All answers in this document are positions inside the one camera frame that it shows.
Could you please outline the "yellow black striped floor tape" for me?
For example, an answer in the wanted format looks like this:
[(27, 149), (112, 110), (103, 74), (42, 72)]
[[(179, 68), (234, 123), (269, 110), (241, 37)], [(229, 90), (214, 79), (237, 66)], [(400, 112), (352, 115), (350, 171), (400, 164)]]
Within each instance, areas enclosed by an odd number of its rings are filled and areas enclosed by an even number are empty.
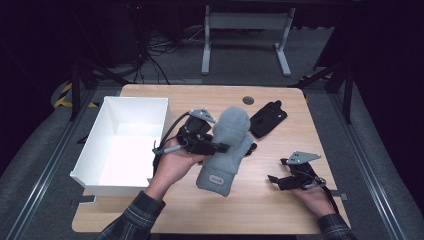
[(58, 96), (58, 99), (53, 104), (54, 107), (72, 107), (73, 103), (71, 101), (67, 101), (67, 95), (72, 90), (72, 84), (66, 83), (64, 88), (62, 89), (61, 93)]

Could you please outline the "aluminium floor rail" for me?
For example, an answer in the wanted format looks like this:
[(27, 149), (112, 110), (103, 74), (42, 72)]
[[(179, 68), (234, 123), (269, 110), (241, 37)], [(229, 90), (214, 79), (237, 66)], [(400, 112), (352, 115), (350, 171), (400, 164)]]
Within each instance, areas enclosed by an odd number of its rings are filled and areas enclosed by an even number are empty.
[(388, 231), (391, 240), (409, 240), (395, 216), (393, 208), (389, 202), (387, 194), (378, 180), (368, 157), (361, 145), (355, 129), (345, 119), (342, 103), (336, 94), (328, 95), (329, 101), (336, 112), (337, 118), (341, 122), (345, 134), (354, 150), (359, 171), (361, 172), (367, 188), (371, 194), (373, 202), (379, 212), (380, 217)]
[(49, 158), (49, 161), (44, 167), (35, 185), (32, 187), (31, 193), (27, 198), (25, 205), (20, 211), (5, 240), (22, 240), (25, 231), (27, 230), (34, 214), (42, 202), (43, 197), (47, 192), (52, 179), (64, 158), (65, 150), (69, 145), (70, 139), (94, 95), (95, 90), (87, 90), (82, 94), (77, 113), (72, 115), (71, 119), (67, 122), (61, 138), (56, 144), (55, 149)]

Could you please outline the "white open box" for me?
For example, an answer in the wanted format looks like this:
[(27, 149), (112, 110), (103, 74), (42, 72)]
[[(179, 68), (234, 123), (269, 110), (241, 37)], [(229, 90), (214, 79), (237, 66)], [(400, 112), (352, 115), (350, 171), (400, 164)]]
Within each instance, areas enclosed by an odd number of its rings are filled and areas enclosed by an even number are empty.
[(166, 98), (106, 96), (70, 176), (95, 196), (135, 196), (172, 124)]

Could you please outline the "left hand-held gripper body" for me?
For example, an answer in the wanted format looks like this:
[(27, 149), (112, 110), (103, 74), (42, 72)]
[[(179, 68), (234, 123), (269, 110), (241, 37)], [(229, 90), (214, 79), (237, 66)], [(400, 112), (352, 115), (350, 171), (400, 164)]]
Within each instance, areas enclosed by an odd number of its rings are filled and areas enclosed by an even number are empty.
[(207, 109), (190, 110), (188, 115), (189, 118), (176, 135), (179, 144), (192, 154), (213, 155), (216, 148), (209, 130), (215, 119)]

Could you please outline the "white metal table frame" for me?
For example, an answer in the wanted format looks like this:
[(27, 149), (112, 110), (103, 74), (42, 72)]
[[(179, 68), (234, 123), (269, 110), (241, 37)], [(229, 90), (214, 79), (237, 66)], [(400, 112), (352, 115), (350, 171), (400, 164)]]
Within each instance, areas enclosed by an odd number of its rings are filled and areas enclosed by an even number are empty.
[(204, 48), (201, 64), (201, 74), (208, 75), (211, 60), (210, 32), (212, 29), (240, 30), (281, 30), (282, 37), (274, 44), (278, 61), (285, 77), (291, 75), (291, 70), (285, 56), (285, 45), (294, 20), (296, 9), (290, 8), (287, 13), (233, 13), (214, 12), (210, 5), (205, 6), (204, 17)]

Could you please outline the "person's left hand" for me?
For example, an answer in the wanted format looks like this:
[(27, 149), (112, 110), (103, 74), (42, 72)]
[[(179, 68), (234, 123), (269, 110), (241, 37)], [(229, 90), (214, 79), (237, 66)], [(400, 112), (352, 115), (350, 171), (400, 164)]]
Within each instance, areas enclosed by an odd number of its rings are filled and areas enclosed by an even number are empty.
[(181, 180), (195, 164), (206, 159), (205, 155), (191, 154), (185, 149), (163, 154), (145, 194), (156, 201), (162, 201), (174, 183)]

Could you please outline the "grey knit mitten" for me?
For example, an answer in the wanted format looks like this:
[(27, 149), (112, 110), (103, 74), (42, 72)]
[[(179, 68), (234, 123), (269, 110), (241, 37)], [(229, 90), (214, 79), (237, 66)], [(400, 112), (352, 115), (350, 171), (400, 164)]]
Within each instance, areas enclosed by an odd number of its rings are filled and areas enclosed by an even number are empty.
[(221, 113), (212, 129), (212, 142), (237, 147), (249, 129), (250, 119), (247, 112), (240, 107), (229, 107)]
[(246, 134), (226, 153), (216, 153), (204, 161), (196, 180), (199, 189), (215, 192), (223, 197), (230, 194), (235, 176), (245, 155), (249, 152), (254, 140)]

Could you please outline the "black metal stand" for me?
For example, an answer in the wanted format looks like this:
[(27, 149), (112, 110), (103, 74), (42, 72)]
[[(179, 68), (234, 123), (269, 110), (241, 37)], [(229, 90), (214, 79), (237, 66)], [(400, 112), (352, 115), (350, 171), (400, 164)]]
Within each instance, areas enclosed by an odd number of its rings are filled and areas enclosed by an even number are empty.
[(82, 100), (81, 100), (81, 87), (80, 83), (83, 83), (84, 87), (88, 90), (95, 90), (98, 86), (99, 78), (95, 76), (94, 72), (97, 71), (105, 76), (107, 79), (111, 79), (114, 82), (125, 86), (128, 84), (128, 81), (122, 78), (121, 76), (113, 73), (105, 67), (101, 67), (94, 62), (79, 58), (74, 61), (72, 67), (72, 76), (71, 76), (71, 92), (72, 92), (72, 114), (70, 120), (73, 121), (79, 115), (80, 110), (82, 109)]
[(353, 93), (353, 68), (348, 63), (338, 63), (327, 67), (312, 76), (305, 76), (302, 80), (294, 85), (289, 85), (289, 88), (303, 89), (312, 83), (323, 79), (327, 75), (330, 76), (325, 91), (327, 93), (337, 93), (341, 86), (344, 86), (342, 115), (347, 124), (351, 123), (351, 103)]

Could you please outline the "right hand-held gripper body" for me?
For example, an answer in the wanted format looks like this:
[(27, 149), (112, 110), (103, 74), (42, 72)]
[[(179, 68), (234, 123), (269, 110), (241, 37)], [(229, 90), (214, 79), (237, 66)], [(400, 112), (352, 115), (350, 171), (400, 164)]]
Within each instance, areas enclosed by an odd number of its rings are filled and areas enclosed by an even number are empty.
[(291, 173), (291, 176), (287, 177), (287, 180), (282, 183), (293, 184), (295, 189), (302, 190), (324, 186), (325, 180), (319, 177), (310, 165), (311, 161), (319, 158), (319, 154), (301, 151), (295, 151), (289, 158), (282, 158), (281, 163)]

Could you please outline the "person's right hand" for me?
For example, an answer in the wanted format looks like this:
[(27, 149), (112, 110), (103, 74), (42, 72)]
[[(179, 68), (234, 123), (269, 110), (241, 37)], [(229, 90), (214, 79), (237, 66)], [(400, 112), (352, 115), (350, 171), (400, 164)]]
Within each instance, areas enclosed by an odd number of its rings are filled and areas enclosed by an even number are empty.
[(332, 204), (328, 200), (326, 193), (320, 187), (308, 190), (294, 189), (292, 190), (292, 193), (297, 196), (318, 218), (336, 213)]

